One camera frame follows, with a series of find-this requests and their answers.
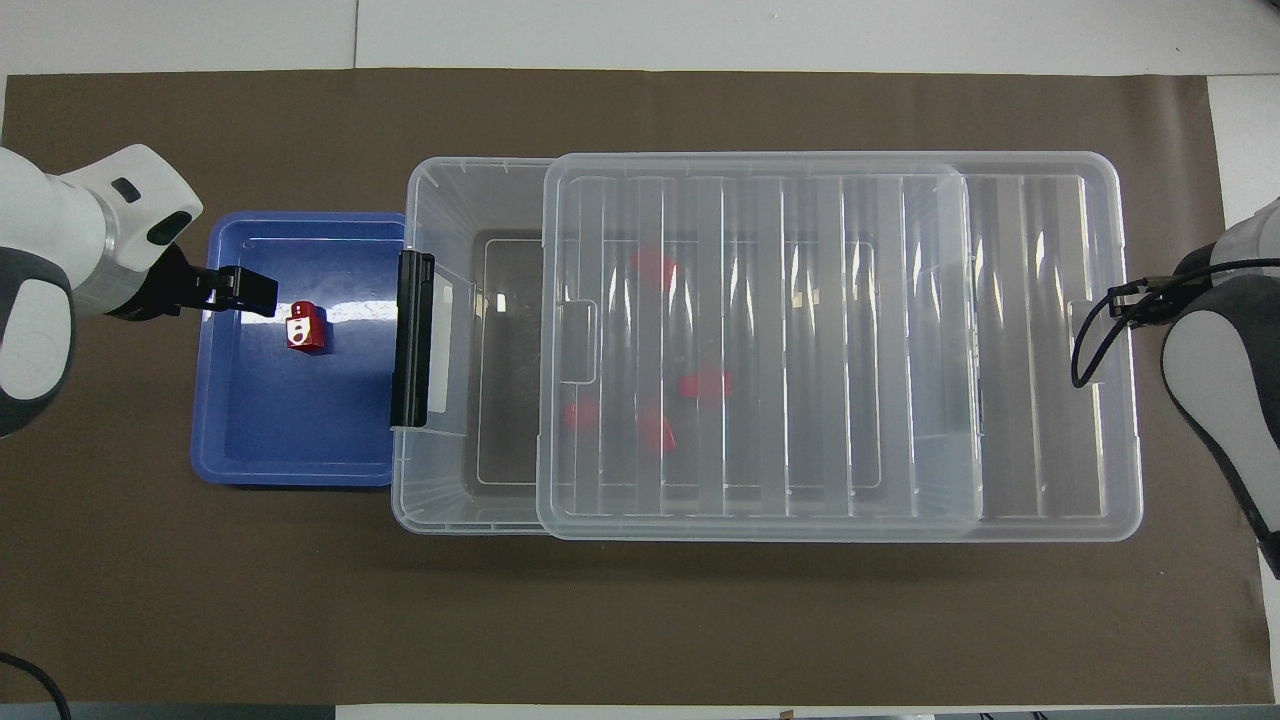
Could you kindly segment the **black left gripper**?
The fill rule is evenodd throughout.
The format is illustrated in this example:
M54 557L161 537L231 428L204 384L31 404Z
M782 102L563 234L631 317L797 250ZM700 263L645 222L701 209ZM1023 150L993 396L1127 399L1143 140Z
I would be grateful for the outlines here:
M209 309L210 299L232 299L233 310L270 319L276 313L278 282L238 265L216 270L192 265L178 245L169 245L110 316L125 322L179 316L184 307Z

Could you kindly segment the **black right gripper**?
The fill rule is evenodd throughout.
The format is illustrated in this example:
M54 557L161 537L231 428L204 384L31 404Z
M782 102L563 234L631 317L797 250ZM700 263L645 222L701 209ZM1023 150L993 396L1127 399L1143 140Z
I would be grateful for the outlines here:
M1204 269L1212 264L1215 249L1215 245L1206 245L1189 252L1171 275L1110 287L1108 315L1144 316L1149 313L1151 324L1170 324L1210 290L1212 281ZM1152 302L1148 301L1149 295L1155 297Z

